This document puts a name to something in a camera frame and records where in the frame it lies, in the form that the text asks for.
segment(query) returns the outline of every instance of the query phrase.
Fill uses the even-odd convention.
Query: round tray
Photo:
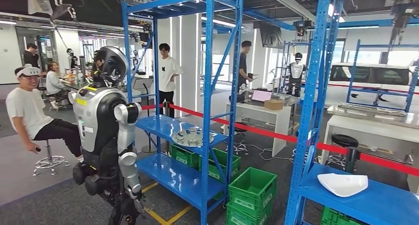
[[[202,129],[199,127],[190,127],[175,132],[171,138],[173,142],[185,147],[201,147],[202,146]],[[214,133],[209,134],[209,142],[214,141]]]

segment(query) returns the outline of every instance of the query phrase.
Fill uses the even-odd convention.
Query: white van
[[[346,102],[353,63],[334,63],[330,72],[326,92],[325,107],[335,103]],[[412,80],[413,67],[391,66],[385,64],[357,64],[353,88],[380,89],[391,92],[407,93]],[[301,88],[301,98],[304,98],[304,88]],[[372,105],[376,99],[375,93],[352,91],[350,102]],[[405,109],[406,97],[396,95],[381,95],[378,106]],[[412,99],[410,112],[419,114],[419,81]]]

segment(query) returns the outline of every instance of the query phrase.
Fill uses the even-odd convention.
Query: yellow floor line
[[[176,214],[173,218],[171,218],[167,224],[173,224],[176,220],[178,220],[180,217],[182,217],[184,214],[186,214],[190,209],[192,209],[191,205],[188,205],[188,207],[184,208],[182,211],[180,211],[178,214]]]
[[[158,183],[156,182],[156,183],[154,183],[154,184],[151,184],[151,185],[149,185],[149,186],[147,186],[146,188],[144,188],[143,189],[143,193],[145,193],[146,191],[148,191],[149,189],[152,189],[152,188],[154,188],[156,185],[158,185]]]
[[[146,208],[144,208],[144,210],[150,215],[152,216],[155,220],[157,220],[161,225],[168,225],[168,223],[162,218],[160,217],[158,214],[154,213],[154,211],[152,210],[148,210]]]

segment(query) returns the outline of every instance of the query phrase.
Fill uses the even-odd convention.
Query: cardboard box
[[[264,106],[270,110],[282,110],[284,102],[281,100],[266,100]]]

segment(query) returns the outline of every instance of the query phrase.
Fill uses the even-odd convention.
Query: green plastic crate
[[[343,213],[325,207],[322,215],[322,225],[365,225],[365,223],[358,222]]]
[[[177,161],[184,163],[192,168],[198,169],[200,161],[198,153],[191,152],[172,143],[170,145],[170,155]]]
[[[226,225],[265,225],[272,213],[271,201],[260,214],[260,218],[254,218],[240,211],[236,204],[229,202],[227,204]]]
[[[260,218],[275,198],[277,175],[253,167],[247,168],[228,185],[231,203],[243,213]]]
[[[214,154],[218,160],[218,163],[220,164],[220,167],[222,168],[224,174],[226,175],[226,168],[227,168],[227,152],[221,151],[219,149],[214,148]],[[233,155],[233,164],[231,168],[231,179],[234,180],[239,176],[240,171],[240,163],[241,163],[241,157]],[[199,159],[199,170],[202,169],[202,159]],[[212,178],[215,178],[221,182],[223,182],[223,179],[221,178],[220,171],[218,171],[217,166],[215,165],[215,162],[212,159],[211,153],[209,154],[209,161],[208,161],[208,175]]]

